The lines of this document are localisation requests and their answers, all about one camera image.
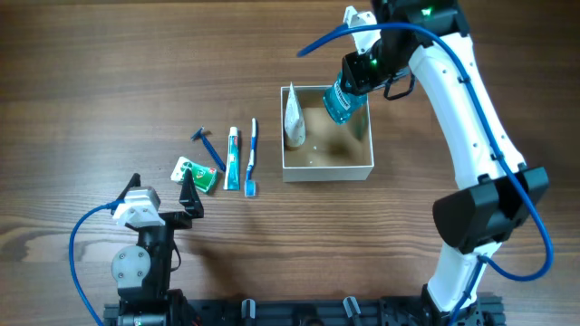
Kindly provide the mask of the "teal mouthwash bottle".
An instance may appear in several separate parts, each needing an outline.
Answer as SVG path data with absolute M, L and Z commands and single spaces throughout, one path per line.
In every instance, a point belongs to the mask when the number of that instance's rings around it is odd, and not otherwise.
M 343 72 L 339 72 L 334 84 L 324 92 L 324 106 L 332 120 L 342 125 L 348 122 L 352 115 L 362 106 L 367 104 L 368 96 L 354 95 L 346 91 L 350 85 L 343 81 Z

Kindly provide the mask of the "green white soap packet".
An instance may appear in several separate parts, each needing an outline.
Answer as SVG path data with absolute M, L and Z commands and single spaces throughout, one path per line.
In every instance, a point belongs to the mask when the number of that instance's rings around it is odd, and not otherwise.
M 179 157 L 170 179 L 181 184 L 185 179 L 186 171 L 192 173 L 195 186 L 204 194 L 210 194 L 214 191 L 218 182 L 218 171 L 215 168 L 209 168 L 199 165 L 188 158 Z

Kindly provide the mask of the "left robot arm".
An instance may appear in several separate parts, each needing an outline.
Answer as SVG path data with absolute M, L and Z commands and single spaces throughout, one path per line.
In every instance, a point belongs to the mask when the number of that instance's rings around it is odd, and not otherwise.
M 192 172 L 183 175 L 181 211 L 159 211 L 160 198 L 153 187 L 144 187 L 134 174 L 117 198 L 111 214 L 117 224 L 138 233 L 135 245 L 122 248 L 111 262 L 111 274 L 120 297 L 107 304 L 105 325 L 200 325 L 201 318 L 180 289 L 169 288 L 172 255 L 179 254 L 174 233 L 192 227 L 204 216 Z

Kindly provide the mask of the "white green-leaf lotion tube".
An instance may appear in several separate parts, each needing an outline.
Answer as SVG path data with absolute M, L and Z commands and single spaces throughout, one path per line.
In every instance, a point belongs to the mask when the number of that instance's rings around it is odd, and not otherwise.
M 284 117 L 285 145 L 298 148 L 305 142 L 305 119 L 295 87 L 290 83 Z

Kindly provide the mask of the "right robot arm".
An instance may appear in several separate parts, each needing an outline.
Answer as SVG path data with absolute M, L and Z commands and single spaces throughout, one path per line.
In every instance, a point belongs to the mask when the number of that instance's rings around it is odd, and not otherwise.
M 469 24 L 456 1 L 376 1 L 347 7 L 337 27 L 353 37 L 334 85 L 324 95 L 332 119 L 343 124 L 368 94 L 388 91 L 403 77 L 420 84 L 433 108 L 454 168 L 457 191 L 432 208 L 443 241 L 435 273 L 423 291 L 433 324 L 451 325 L 476 305 L 483 273 L 513 231 L 532 219 L 546 258 L 554 247 L 537 212 L 548 187 L 542 168 L 529 168 L 507 136 L 480 77 Z

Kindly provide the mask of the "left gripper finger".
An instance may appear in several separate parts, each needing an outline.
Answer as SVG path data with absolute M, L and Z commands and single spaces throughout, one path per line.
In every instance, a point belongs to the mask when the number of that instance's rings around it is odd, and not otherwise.
M 186 169 L 183 175 L 179 203 L 192 218 L 204 217 L 204 207 L 199 199 L 193 174 L 190 169 Z
M 128 182 L 127 186 L 121 191 L 121 193 L 117 197 L 117 201 L 123 200 L 131 188 L 139 186 L 140 186 L 140 174 L 134 173 L 130 178 L 130 181 Z

